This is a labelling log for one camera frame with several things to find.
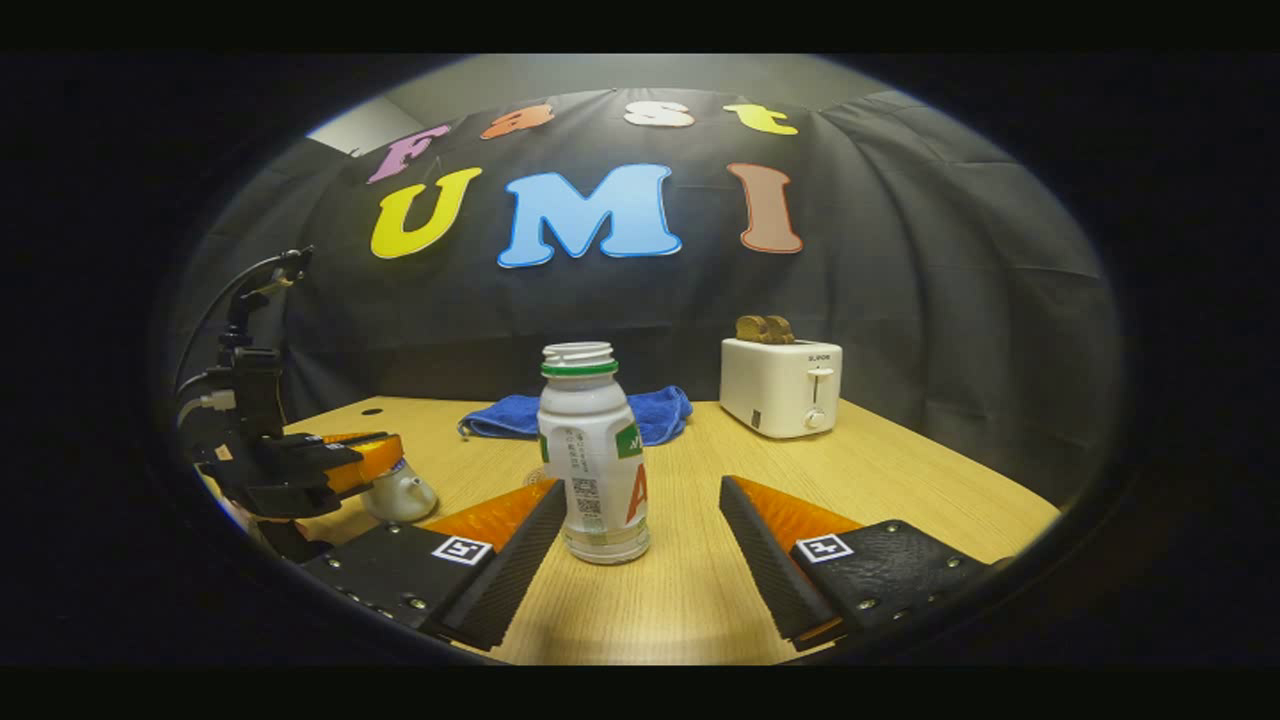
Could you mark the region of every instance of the wooden table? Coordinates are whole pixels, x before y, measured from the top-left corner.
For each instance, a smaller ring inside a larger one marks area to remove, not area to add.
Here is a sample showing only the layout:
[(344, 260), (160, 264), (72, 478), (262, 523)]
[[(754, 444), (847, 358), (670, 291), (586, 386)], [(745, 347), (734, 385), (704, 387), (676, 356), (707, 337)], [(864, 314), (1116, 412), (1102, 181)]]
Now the wooden table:
[[(399, 433), (410, 465), (440, 497), (430, 521), (516, 489), (541, 466), (534, 441), (458, 436), (458, 420), (488, 405), (372, 397), (288, 432)], [(381, 413), (364, 415), (369, 409)], [(755, 434), (717, 402), (695, 402), (684, 434), (645, 448), (645, 468), (649, 552), (627, 565), (595, 566), (557, 542), (503, 644), (485, 655), (556, 665), (749, 665), (797, 657), (778, 637), (721, 516), (726, 474), (863, 524), (906, 520), (984, 562), (1019, 552), (1057, 516), (1018, 483), (846, 401), (832, 432), (785, 441)], [(357, 496), (303, 524), (314, 538), (337, 544), (376, 521)]]

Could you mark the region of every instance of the white toaster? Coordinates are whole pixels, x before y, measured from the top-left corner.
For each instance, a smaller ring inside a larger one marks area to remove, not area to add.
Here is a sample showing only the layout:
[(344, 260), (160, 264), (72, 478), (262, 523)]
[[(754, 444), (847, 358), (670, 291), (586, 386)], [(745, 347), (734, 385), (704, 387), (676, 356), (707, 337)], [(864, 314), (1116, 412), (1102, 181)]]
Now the white toaster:
[(829, 430), (840, 407), (838, 345), (797, 340), (721, 343), (721, 406), (763, 436)]

